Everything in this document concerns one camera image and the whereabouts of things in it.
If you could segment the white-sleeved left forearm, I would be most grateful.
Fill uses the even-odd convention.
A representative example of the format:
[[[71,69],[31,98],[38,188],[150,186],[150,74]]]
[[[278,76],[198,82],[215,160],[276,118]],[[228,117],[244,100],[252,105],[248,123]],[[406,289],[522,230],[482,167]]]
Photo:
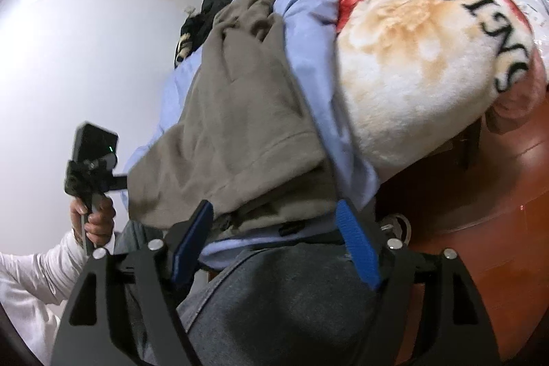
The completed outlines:
[[[49,365],[60,318],[50,309],[69,299],[85,265],[73,231],[44,253],[1,255],[1,305],[31,352]]]

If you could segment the person's left hand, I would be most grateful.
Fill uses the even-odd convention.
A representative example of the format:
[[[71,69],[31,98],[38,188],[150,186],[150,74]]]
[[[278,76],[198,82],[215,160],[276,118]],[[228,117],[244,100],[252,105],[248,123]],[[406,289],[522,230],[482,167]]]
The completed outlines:
[[[70,204],[70,216],[73,236],[81,246],[87,238],[98,247],[106,246],[114,235],[115,209],[113,201],[107,196],[99,196],[95,202],[96,210],[89,212],[80,199]]]

